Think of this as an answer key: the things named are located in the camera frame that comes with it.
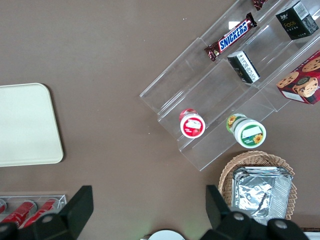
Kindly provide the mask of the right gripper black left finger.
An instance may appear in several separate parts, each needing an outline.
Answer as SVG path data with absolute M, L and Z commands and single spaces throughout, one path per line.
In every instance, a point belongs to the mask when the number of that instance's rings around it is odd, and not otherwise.
M 76 240 L 94 211 L 93 188 L 83 185 L 58 212 L 49 213 L 25 228 L 0 224 L 2 240 Z

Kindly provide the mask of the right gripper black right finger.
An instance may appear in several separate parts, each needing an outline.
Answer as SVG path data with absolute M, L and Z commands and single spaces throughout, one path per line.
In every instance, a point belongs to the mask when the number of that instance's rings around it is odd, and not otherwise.
M 273 218 L 267 225 L 258 223 L 246 213 L 230 210 L 215 185 L 207 185 L 205 209 L 211 224 L 202 240 L 307 240 L 297 224 Z

